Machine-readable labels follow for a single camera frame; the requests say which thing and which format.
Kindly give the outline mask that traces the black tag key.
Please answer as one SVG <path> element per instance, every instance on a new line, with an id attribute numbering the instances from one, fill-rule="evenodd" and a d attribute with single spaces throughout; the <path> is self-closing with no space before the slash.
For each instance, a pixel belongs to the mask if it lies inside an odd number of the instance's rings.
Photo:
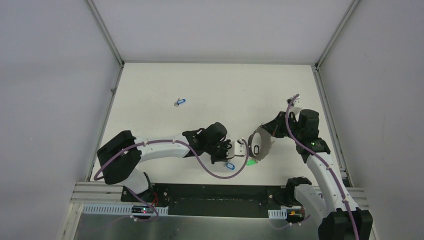
<path id="1" fill-rule="evenodd" d="M 258 144 L 254 144 L 250 146 L 250 155 L 252 157 L 257 156 L 260 152 L 260 146 Z"/>

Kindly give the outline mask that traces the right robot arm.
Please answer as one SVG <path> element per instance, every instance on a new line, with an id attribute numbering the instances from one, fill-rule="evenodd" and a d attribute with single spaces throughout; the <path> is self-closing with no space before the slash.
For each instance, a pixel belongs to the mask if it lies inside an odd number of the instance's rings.
<path id="1" fill-rule="evenodd" d="M 319 137 L 319 113 L 311 109 L 280 111 L 259 129 L 267 137 L 292 139 L 296 151 L 312 172 L 321 193 L 305 177 L 287 181 L 285 205 L 300 203 L 318 226 L 320 240 L 368 240 L 373 217 L 355 202 L 345 185 L 325 140 Z"/>

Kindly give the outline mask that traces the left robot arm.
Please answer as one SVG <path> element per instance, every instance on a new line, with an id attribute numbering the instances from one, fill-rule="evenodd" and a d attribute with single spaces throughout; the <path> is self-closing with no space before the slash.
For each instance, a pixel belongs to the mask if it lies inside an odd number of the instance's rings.
<path id="1" fill-rule="evenodd" d="M 107 185 L 120 184 L 133 192 L 140 202 L 152 198 L 153 189 L 147 173 L 139 171 L 139 163 L 162 158 L 200 157 L 206 153 L 211 162 L 226 162 L 231 157 L 231 140 L 227 129 L 219 122 L 207 128 L 186 130 L 180 134 L 159 138 L 137 138 L 130 130 L 124 130 L 97 150 L 100 169 L 95 181 L 104 180 Z"/>

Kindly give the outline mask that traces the green tag key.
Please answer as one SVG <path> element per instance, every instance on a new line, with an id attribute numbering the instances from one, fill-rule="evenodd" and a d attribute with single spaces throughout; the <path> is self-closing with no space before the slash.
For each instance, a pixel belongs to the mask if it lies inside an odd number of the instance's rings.
<path id="1" fill-rule="evenodd" d="M 247 166 L 252 166 L 252 165 L 256 165 L 256 164 L 257 164 L 257 162 L 255 160 L 252 160 L 252 159 L 250 159 L 246 162 Z"/>

